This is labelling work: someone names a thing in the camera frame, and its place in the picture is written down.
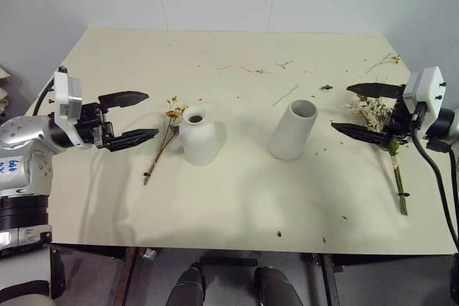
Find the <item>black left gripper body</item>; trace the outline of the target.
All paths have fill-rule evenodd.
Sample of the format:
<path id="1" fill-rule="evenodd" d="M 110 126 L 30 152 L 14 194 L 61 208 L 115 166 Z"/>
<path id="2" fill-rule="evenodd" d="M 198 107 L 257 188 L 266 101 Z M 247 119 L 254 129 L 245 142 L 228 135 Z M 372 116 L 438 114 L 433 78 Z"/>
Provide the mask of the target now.
<path id="1" fill-rule="evenodd" d="M 84 143 L 115 150 L 113 126 L 105 119 L 107 112 L 108 106 L 103 101 L 84 104 L 75 128 Z"/>

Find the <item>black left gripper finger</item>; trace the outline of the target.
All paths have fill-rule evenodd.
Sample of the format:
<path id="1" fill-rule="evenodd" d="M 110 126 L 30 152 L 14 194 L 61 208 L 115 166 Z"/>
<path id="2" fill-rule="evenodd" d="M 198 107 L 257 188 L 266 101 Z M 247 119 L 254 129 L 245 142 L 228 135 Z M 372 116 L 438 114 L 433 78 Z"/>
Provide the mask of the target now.
<path id="1" fill-rule="evenodd" d="M 130 107 L 148 99 L 148 94 L 138 91 L 115 92 L 98 97 L 99 103 L 105 109 L 113 107 Z"/>
<path id="2" fill-rule="evenodd" d="M 140 145 L 159 134 L 159 129 L 137 129 L 124 132 L 121 136 L 109 138 L 106 140 L 106 148 L 110 152 L 116 152 L 127 148 Z"/>

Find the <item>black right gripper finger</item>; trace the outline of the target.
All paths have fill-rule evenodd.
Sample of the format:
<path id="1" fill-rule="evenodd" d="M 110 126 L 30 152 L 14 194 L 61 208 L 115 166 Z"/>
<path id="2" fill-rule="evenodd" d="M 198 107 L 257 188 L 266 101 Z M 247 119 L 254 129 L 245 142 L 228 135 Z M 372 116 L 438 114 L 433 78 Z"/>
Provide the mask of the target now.
<path id="1" fill-rule="evenodd" d="M 402 96 L 405 84 L 389 85 L 379 82 L 359 83 L 350 85 L 346 89 L 364 97 L 397 99 Z"/>
<path id="2" fill-rule="evenodd" d="M 331 123 L 331 127 L 354 140 L 377 145 L 381 149 L 388 149 L 390 141 L 385 134 L 367 129 L 361 125 L 351 123 Z"/>

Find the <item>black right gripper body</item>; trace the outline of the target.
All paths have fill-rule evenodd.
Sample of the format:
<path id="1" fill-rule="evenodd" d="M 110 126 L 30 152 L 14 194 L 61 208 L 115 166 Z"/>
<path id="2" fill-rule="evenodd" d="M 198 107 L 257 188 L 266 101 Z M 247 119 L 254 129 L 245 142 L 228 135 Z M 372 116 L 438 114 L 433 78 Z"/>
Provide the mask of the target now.
<path id="1" fill-rule="evenodd" d="M 419 130 L 427 113 L 427 103 L 418 102 L 415 110 L 411 113 L 402 97 L 398 97 L 391 115 L 387 118 L 383 127 L 383 142 L 407 142 L 412 136 L 413 130 Z"/>

